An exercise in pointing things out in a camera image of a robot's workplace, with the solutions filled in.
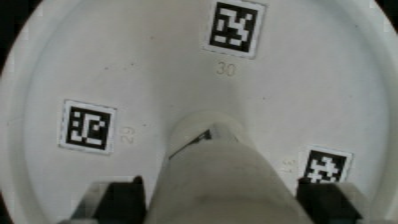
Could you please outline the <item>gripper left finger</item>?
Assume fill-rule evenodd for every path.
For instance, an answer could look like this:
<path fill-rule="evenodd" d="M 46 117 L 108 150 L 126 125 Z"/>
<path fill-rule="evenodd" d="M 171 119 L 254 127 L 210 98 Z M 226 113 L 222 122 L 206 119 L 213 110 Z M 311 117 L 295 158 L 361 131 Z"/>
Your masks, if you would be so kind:
<path fill-rule="evenodd" d="M 146 190 L 140 176 L 130 182 L 94 182 L 73 215 L 59 224 L 144 224 Z"/>

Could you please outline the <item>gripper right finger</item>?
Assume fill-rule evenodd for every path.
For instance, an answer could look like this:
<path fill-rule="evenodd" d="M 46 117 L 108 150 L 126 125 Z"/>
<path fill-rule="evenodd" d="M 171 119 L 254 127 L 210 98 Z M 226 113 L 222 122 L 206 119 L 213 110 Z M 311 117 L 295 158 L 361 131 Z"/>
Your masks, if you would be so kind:
<path fill-rule="evenodd" d="M 359 224 L 363 214 L 334 183 L 300 178 L 297 201 L 315 224 Z"/>

